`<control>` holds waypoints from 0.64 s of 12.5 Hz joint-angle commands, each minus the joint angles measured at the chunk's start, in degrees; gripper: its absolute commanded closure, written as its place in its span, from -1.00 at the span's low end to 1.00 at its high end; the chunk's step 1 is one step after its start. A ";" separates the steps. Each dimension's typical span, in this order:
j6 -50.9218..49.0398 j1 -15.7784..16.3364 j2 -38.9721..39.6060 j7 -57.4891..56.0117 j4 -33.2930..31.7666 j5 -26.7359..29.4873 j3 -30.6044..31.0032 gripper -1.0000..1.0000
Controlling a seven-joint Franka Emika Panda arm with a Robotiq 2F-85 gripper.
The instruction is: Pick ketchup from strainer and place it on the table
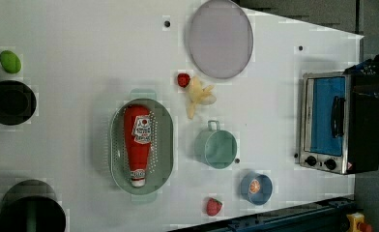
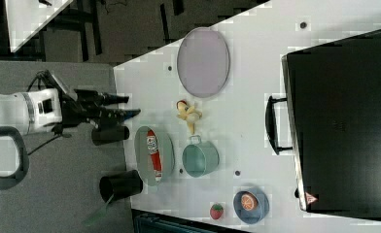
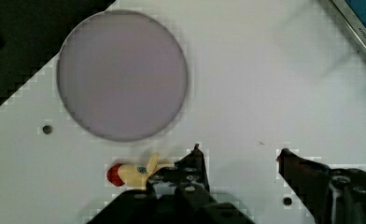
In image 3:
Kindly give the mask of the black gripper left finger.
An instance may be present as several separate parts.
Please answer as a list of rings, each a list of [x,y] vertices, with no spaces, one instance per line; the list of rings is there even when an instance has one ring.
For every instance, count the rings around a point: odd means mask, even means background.
[[[144,189],[122,192],[87,224],[255,224],[232,203],[211,196],[204,153],[151,175]]]

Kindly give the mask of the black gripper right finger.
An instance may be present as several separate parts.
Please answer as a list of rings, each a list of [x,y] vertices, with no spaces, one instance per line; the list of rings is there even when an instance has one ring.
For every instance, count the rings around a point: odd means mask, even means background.
[[[366,224],[366,172],[335,168],[299,157],[284,148],[278,173],[316,224]]]

